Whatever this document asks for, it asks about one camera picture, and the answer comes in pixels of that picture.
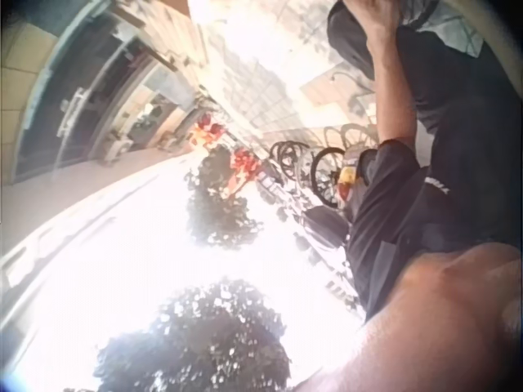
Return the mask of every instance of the skin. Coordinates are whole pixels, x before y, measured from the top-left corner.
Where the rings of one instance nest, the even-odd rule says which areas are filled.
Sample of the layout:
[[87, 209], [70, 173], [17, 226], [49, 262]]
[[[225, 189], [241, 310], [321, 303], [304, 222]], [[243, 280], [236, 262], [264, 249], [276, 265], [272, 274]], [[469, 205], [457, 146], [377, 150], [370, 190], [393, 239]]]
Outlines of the skin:
[[[380, 142], [413, 146], [412, 96], [396, 47], [395, 0], [345, 0], [368, 36]], [[396, 282], [381, 312], [357, 333], [345, 363], [296, 392], [487, 391], [521, 356], [521, 254], [486, 243], [425, 254]]]

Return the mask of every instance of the tiled wall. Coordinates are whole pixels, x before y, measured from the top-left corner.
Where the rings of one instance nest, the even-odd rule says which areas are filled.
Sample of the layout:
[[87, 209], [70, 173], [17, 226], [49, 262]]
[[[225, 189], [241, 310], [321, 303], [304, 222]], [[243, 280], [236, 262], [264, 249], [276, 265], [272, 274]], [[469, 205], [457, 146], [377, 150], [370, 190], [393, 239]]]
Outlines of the tiled wall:
[[13, 152], [28, 98], [57, 37], [19, 20], [2, 31], [2, 183], [11, 179]]

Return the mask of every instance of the tree foliage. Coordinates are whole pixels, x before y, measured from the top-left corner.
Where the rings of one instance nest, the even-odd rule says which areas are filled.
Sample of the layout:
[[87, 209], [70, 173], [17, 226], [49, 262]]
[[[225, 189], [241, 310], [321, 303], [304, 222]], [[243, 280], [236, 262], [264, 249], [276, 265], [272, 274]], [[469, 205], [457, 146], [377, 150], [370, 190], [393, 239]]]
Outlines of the tree foliage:
[[249, 218], [247, 199], [222, 192], [234, 171], [229, 150], [218, 145], [202, 160], [198, 172], [190, 172], [186, 182], [188, 231], [198, 245], [238, 248], [252, 243], [262, 229], [261, 222]]
[[255, 287], [229, 279], [170, 298], [147, 330], [101, 350], [99, 392], [285, 390], [285, 327], [264, 302]]

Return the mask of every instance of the hand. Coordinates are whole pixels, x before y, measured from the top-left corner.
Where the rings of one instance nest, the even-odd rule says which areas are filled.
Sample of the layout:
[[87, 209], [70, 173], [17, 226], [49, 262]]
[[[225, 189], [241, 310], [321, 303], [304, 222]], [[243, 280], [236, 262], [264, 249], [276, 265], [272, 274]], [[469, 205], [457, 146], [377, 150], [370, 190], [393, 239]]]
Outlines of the hand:
[[396, 36], [400, 23], [399, 0], [343, 0], [360, 22], [370, 44], [380, 43]]

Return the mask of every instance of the air conditioner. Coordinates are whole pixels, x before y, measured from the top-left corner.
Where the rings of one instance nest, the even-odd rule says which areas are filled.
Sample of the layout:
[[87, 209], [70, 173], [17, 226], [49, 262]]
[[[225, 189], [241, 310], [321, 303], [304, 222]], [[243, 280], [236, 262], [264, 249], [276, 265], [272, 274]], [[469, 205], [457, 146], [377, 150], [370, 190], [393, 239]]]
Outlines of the air conditioner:
[[132, 140], [126, 136], [116, 136], [110, 133], [102, 145], [101, 160], [103, 163], [111, 164], [117, 161], [132, 146]]

